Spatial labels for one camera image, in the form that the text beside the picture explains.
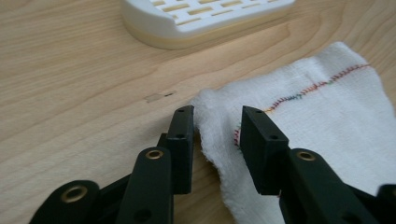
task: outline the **colorful stitching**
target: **colorful stitching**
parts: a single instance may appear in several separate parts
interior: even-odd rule
[[[292,101],[292,100],[301,100],[303,99],[303,96],[306,96],[309,92],[317,91],[320,87],[323,86],[332,85],[334,82],[338,81],[342,77],[345,77],[346,75],[349,75],[351,72],[366,67],[370,67],[370,64],[356,64],[354,66],[348,67],[346,70],[341,71],[337,75],[330,77],[328,81],[320,81],[318,83],[314,83],[313,85],[303,89],[297,94],[287,97],[281,97],[277,99],[270,107],[264,109],[263,111],[265,113],[273,112],[284,102]],[[237,129],[233,130],[233,144],[238,148],[240,148],[239,146],[240,134],[241,134],[241,127],[239,125]]]

